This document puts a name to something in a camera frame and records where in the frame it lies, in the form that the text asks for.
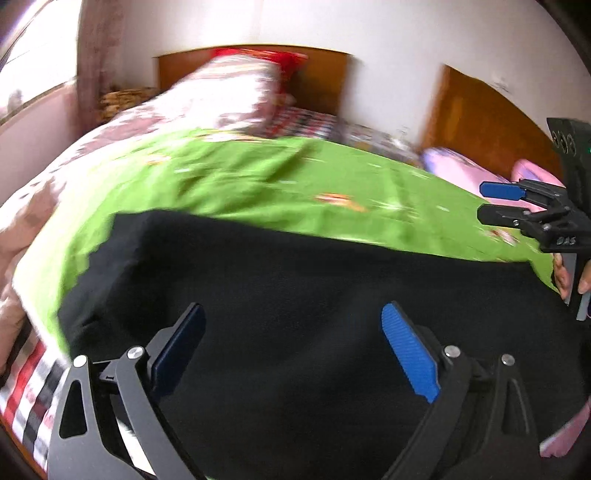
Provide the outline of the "right hand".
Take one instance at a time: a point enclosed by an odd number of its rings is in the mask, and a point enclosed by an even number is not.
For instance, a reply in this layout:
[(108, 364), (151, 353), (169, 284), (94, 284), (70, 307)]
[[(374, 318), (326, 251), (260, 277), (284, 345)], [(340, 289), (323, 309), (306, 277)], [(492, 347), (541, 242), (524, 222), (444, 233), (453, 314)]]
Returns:
[[(565, 301), (568, 298), (572, 281), (564, 264), (563, 257), (559, 253), (553, 254), (553, 278), (562, 300)], [(579, 294), (584, 295), (590, 291), (590, 288), (591, 266), (590, 263), (587, 263), (577, 289)]]

